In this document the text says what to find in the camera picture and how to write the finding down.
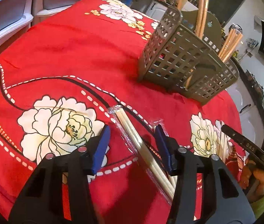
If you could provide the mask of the red floral tablecloth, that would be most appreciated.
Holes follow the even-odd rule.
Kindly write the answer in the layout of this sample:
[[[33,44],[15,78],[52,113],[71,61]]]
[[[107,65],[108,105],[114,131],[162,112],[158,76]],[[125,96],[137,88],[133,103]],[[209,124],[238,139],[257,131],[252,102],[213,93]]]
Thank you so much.
[[[155,151],[152,122],[202,156],[219,123],[241,130],[227,91],[207,105],[138,82],[138,60],[157,22],[117,0],[82,0],[31,27],[0,54],[0,214],[43,157],[67,154],[111,129],[102,167],[87,178],[105,223],[165,223],[170,206],[128,149],[108,108],[121,105]]]

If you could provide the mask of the grey perforated utensil caddy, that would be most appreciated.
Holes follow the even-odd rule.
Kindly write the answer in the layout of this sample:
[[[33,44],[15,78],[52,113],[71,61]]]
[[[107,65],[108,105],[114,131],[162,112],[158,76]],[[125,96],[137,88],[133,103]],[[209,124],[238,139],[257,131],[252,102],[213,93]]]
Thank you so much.
[[[197,11],[180,12],[169,6],[145,46],[138,79],[207,104],[239,78],[232,60],[219,58],[221,26],[207,13],[203,38],[194,33]]]

